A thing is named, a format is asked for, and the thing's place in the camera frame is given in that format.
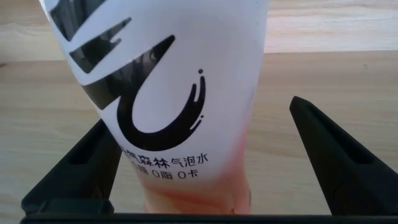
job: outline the black brush stroke design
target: black brush stroke design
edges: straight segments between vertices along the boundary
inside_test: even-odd
[[[164,129],[154,133],[143,133],[135,127],[132,120],[134,102],[141,86],[174,40],[174,35],[171,35],[129,64],[101,80],[83,86],[88,96],[101,110],[120,96],[117,112],[119,127],[131,144],[143,150],[163,151],[178,146],[187,140],[201,123],[198,118],[205,103],[204,76],[200,77],[199,90],[196,84],[192,85],[183,110]],[[198,99],[195,101],[197,91],[199,91]]]
[[[68,41],[72,40],[81,25],[106,0],[59,0],[49,12],[55,25]]]
[[[111,42],[111,39],[121,31],[131,18],[127,18],[107,31],[91,39],[76,50],[69,53],[75,63],[85,72],[90,73],[97,64],[117,46],[121,39]]]

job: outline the wood grain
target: wood grain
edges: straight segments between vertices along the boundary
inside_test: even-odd
[[[254,213],[328,214],[289,112],[306,98],[398,170],[398,51],[266,54],[248,133]],[[17,223],[22,197],[98,115],[65,61],[0,66],[0,223]],[[123,156],[111,200],[142,212],[140,186]]]
[[[398,50],[396,0],[271,0],[264,51]],[[38,0],[0,1],[0,62],[63,60]]]

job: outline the wooden table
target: wooden table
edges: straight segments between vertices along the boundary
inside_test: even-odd
[[[254,213],[329,213],[289,112],[295,95],[398,170],[398,52],[266,54],[246,154]],[[65,61],[1,64],[0,223],[23,217],[23,196],[98,119]],[[117,212],[142,212],[139,187],[122,156]]]

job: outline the bottle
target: bottle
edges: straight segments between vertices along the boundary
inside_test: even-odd
[[[250,213],[244,151],[267,1],[42,3],[141,181],[146,212]]]

